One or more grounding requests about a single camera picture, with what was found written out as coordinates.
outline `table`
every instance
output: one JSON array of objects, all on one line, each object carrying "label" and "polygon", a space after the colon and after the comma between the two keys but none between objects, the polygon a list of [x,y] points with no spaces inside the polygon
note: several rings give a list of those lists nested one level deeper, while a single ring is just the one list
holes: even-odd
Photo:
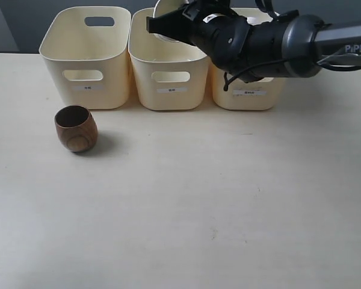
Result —
[{"label": "table", "polygon": [[0,54],[0,289],[361,289],[361,72],[262,113],[133,93],[82,156],[62,107],[39,55]]}]

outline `cup rim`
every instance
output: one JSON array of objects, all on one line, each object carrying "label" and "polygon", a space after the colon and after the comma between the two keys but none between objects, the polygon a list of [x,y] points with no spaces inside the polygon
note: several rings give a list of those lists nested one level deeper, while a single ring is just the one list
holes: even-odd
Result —
[{"label": "cup rim", "polygon": [[[57,121],[57,118],[58,118],[58,116],[59,116],[59,114],[60,113],[62,113],[64,110],[68,110],[68,109],[70,109],[70,108],[83,108],[83,109],[85,109],[86,110],[86,112],[87,112],[87,118],[85,119],[85,121],[83,121],[83,122],[81,122],[79,125],[75,125],[75,126],[63,126],[63,125],[60,125],[59,123],[58,123],[58,121]],[[67,107],[64,107],[64,108],[62,108],[61,110],[59,110],[58,112],[57,112],[57,114],[55,115],[55,124],[56,124],[56,126],[58,126],[58,127],[60,127],[60,128],[64,128],[64,129],[69,129],[69,128],[77,128],[77,127],[79,127],[79,126],[82,126],[82,125],[84,125],[86,122],[88,122],[88,120],[91,118],[91,111],[87,108],[87,107],[84,107],[84,106],[82,106],[82,105],[69,105],[69,106],[67,106]]]}]

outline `bin handle hole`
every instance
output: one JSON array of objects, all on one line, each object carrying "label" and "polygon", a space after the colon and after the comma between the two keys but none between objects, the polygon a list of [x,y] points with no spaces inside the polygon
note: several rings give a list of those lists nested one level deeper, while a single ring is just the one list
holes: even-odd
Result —
[{"label": "bin handle hole", "polygon": [[115,25],[114,18],[105,16],[86,17],[84,22],[89,27],[112,27]]},{"label": "bin handle hole", "polygon": [[168,83],[168,82],[187,82],[190,80],[191,75],[189,72],[165,72],[157,71],[152,73],[152,79],[158,83]]},{"label": "bin handle hole", "polygon": [[99,70],[65,70],[63,75],[69,81],[100,81],[103,73]]}]

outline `wooden cup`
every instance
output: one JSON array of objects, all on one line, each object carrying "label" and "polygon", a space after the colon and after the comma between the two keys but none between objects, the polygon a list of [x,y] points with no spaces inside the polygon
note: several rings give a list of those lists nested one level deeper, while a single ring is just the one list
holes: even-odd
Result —
[{"label": "wooden cup", "polygon": [[63,108],[55,116],[60,142],[72,152],[84,152],[97,142],[96,123],[88,109],[80,105]]}]

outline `cream plastic bin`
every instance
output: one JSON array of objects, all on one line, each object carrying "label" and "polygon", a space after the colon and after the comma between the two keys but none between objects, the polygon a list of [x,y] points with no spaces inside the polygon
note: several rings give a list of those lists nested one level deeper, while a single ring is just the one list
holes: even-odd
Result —
[{"label": "cream plastic bin", "polygon": [[56,16],[40,54],[67,105],[112,109],[128,100],[130,25],[120,7],[73,7]]},{"label": "cream plastic bin", "polygon": [[[269,15],[257,8],[234,8],[234,10],[239,15],[247,17],[251,24],[272,20]],[[227,110],[268,110],[277,103],[286,81],[284,78],[265,78],[258,82],[244,83],[238,79],[229,86],[229,91],[225,92],[223,75],[222,70],[212,65],[214,101]]]},{"label": "cream plastic bin", "polygon": [[190,110],[205,95],[209,58],[198,48],[165,42],[146,31],[153,8],[132,18],[129,52],[140,102],[150,110]]}]

